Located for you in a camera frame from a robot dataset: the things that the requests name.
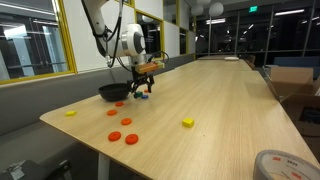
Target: desk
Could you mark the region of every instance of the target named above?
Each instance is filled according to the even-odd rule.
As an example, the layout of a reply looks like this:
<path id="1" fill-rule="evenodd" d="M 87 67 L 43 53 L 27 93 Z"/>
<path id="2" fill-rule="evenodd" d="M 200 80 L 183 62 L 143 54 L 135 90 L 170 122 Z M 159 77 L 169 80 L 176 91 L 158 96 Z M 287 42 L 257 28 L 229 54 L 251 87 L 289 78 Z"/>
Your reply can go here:
<path id="1" fill-rule="evenodd" d="M 148 100 L 130 95 L 116 108 L 98 95 L 40 119 L 151 179 L 252 179 L 255 157 L 265 149 L 320 167 L 258 72 L 199 64 L 155 76 L 155 82 Z M 106 116 L 110 109 L 118 114 Z M 69 110 L 76 116 L 65 117 Z M 122 126 L 124 117 L 133 124 Z M 181 125 L 186 117 L 194 127 Z M 115 130 L 123 137 L 109 142 Z M 125 144 L 130 133 L 139 135 L 137 144 Z"/>
<path id="2" fill-rule="evenodd" d="M 177 69 L 224 69 L 224 70 L 241 70 L 252 71 L 250 66 L 242 59 L 238 61 L 226 61 L 226 60 L 197 60 L 192 63 L 188 63 L 184 66 L 180 66 Z"/>

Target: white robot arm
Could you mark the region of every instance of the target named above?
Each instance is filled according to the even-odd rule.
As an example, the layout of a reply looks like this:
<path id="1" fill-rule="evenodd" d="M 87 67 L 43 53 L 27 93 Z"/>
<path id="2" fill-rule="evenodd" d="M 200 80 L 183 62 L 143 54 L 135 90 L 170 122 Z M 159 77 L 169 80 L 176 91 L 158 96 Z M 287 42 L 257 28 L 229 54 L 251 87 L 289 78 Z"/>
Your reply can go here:
<path id="1" fill-rule="evenodd" d="M 140 85 L 147 84 L 151 92 L 154 84 L 153 75 L 147 74 L 150 71 L 164 68 L 163 63 L 148 62 L 145 55 L 145 40 L 142 28 L 139 24 L 128 24 L 126 31 L 120 36 L 122 6 L 119 2 L 119 16 L 114 32 L 109 30 L 104 23 L 101 7 L 108 0 L 81 0 L 87 15 L 93 36 L 96 39 L 97 48 L 100 54 L 107 59 L 108 66 L 112 67 L 117 57 L 129 56 L 132 81 L 128 81 L 128 87 L 135 93 Z"/>

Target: yellow object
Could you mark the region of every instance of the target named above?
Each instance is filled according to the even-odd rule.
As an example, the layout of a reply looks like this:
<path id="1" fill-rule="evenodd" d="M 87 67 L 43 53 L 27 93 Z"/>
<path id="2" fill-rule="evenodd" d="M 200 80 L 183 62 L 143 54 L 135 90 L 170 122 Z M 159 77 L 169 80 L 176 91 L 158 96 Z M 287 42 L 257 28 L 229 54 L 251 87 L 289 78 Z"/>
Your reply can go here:
<path id="1" fill-rule="evenodd" d="M 191 128 L 194 125 L 194 121 L 191 118 L 185 118 L 182 121 L 182 125 L 185 126 L 185 127 Z"/>
<path id="2" fill-rule="evenodd" d="M 66 112 L 66 116 L 74 116 L 77 114 L 77 111 L 68 111 Z"/>

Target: ceiling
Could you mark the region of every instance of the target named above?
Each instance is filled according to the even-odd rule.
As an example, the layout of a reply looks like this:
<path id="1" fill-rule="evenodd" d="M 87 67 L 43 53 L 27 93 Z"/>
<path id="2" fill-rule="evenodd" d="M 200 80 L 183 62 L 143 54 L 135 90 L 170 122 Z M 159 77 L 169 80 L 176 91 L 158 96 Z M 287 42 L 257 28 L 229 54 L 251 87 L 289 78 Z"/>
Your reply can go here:
<path id="1" fill-rule="evenodd" d="M 0 0 L 0 3 L 21 6 L 25 8 L 30 8 L 30 9 L 40 10 L 40 11 L 45 11 L 50 13 L 54 12 L 51 0 Z M 35 13 L 35 12 L 25 11 L 25 10 L 18 10 L 10 7 L 4 7 L 4 6 L 0 6 L 0 12 L 22 15 L 27 17 L 48 19 L 48 20 L 56 19 L 54 15 Z"/>

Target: ceiling light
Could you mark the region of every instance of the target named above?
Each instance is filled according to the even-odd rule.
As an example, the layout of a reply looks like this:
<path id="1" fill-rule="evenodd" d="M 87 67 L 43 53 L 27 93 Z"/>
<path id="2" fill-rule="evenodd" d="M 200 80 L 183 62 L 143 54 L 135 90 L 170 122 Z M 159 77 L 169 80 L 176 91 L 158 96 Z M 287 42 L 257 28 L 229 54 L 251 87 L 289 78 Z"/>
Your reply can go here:
<path id="1" fill-rule="evenodd" d="M 312 18 L 312 21 L 317 20 L 317 19 L 319 19 L 319 18 L 320 18 L 319 16 L 314 17 L 314 18 Z"/>
<path id="2" fill-rule="evenodd" d="M 304 9 L 294 10 L 294 11 L 284 11 L 276 13 L 275 16 L 282 16 L 282 15 L 288 15 L 288 14 L 296 14 L 296 13 L 302 13 L 304 12 Z"/>
<path id="3" fill-rule="evenodd" d="M 50 21 L 38 21 L 38 20 L 35 20 L 33 21 L 34 23 L 39 23 L 39 24 L 48 24 L 48 25 L 55 25 L 55 26 L 58 26 L 57 23 L 54 23 L 54 22 L 50 22 Z"/>
<path id="4" fill-rule="evenodd" d="M 225 23 L 225 22 L 226 22 L 225 18 L 211 20 L 211 23 L 210 23 L 210 20 L 207 20 L 207 24 L 218 24 L 218 23 Z"/>
<path id="5" fill-rule="evenodd" d="M 18 26 L 14 26 L 14 25 L 10 25 L 10 24 L 0 24 L 0 26 L 3 26 L 3 27 L 13 27 L 13 28 L 18 27 Z"/>
<path id="6" fill-rule="evenodd" d="M 10 8 L 15 8 L 15 9 L 21 9 L 21 10 L 25 10 L 25 11 L 32 11 L 32 12 L 37 12 L 37 13 L 42 13 L 42 14 L 48 14 L 48 15 L 53 15 L 53 16 L 55 15 L 53 12 L 49 12 L 49 11 L 31 9 L 31 8 L 27 8 L 27 7 L 21 7 L 21 6 L 5 4 L 5 3 L 0 3 L 0 6 L 5 6 L 5 7 L 10 7 Z"/>

